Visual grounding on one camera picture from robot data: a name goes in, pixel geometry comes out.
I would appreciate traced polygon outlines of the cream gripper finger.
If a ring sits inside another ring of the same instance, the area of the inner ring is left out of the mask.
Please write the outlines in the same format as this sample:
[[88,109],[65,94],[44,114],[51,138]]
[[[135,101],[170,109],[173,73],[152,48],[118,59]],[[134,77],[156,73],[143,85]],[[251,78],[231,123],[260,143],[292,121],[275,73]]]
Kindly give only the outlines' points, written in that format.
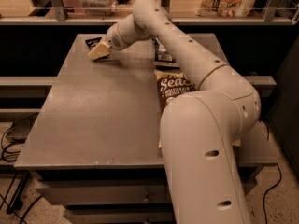
[[110,54],[110,45],[107,42],[99,42],[96,45],[93,45],[91,50],[88,53],[88,56],[92,60],[97,60],[104,58]]

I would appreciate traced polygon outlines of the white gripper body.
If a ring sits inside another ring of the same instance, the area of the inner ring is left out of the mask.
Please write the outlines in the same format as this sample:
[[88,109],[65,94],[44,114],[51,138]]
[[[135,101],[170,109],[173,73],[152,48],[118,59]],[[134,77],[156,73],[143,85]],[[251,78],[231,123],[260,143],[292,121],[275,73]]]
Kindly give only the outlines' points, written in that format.
[[117,23],[112,25],[107,30],[107,33],[105,34],[105,40],[111,49],[117,51],[127,49],[129,47],[129,44],[125,42],[121,37],[121,34],[119,32],[119,25]]

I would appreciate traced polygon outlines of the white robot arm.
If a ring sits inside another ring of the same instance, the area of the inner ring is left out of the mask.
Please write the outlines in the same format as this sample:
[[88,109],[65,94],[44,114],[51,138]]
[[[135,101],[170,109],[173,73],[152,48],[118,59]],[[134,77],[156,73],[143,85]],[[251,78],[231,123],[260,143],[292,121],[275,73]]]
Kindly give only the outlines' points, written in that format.
[[234,141],[257,123],[261,101],[227,62],[179,30],[155,0],[135,0],[92,59],[156,37],[194,85],[174,98],[160,124],[162,155],[177,224],[251,224],[235,164]]

